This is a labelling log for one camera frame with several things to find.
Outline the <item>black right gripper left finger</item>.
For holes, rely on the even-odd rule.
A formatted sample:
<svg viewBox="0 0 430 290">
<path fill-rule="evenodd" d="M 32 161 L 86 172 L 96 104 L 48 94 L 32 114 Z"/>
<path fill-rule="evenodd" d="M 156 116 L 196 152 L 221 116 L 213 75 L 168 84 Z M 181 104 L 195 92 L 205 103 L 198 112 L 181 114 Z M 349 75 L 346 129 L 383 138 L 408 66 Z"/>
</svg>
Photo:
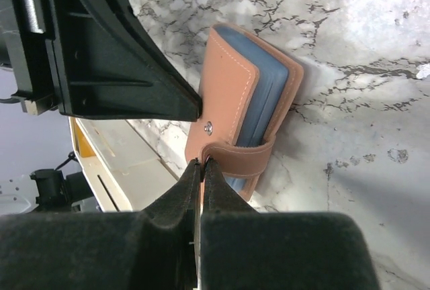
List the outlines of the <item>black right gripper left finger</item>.
<svg viewBox="0 0 430 290">
<path fill-rule="evenodd" d="M 201 165 L 141 211 L 1 218 L 2 289 L 193 289 Z"/>
</svg>

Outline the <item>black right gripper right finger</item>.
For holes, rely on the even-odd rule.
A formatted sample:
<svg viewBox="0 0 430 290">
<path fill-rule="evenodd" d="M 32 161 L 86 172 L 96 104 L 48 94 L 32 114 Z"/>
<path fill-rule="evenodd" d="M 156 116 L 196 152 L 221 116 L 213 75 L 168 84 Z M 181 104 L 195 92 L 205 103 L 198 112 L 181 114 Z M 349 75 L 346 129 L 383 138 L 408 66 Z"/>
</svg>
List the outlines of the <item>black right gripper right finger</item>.
<svg viewBox="0 0 430 290">
<path fill-rule="evenodd" d="M 260 213 L 205 164 L 203 289 L 379 289 L 364 236 L 333 212 Z"/>
</svg>

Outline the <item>tan leather card holder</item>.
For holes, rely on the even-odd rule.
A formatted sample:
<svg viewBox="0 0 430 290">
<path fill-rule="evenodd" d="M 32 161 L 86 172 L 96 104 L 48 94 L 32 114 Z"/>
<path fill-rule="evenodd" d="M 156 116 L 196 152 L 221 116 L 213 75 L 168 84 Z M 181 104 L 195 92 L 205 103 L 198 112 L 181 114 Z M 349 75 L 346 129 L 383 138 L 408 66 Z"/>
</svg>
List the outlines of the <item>tan leather card holder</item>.
<svg viewBox="0 0 430 290">
<path fill-rule="evenodd" d="M 190 126 L 186 160 L 212 157 L 250 200 L 303 76 L 300 64 L 251 32 L 213 25 L 199 86 L 202 114 Z"/>
</svg>

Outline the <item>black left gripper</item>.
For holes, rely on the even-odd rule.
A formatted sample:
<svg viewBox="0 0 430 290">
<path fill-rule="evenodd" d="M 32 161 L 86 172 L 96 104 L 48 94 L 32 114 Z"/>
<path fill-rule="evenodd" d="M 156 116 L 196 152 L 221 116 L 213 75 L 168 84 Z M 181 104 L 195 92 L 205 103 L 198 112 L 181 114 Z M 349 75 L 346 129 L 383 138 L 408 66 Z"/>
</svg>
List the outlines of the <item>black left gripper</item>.
<svg viewBox="0 0 430 290">
<path fill-rule="evenodd" d="M 1 61 L 31 115 L 194 122 L 202 112 L 129 0 L 1 0 Z"/>
</svg>

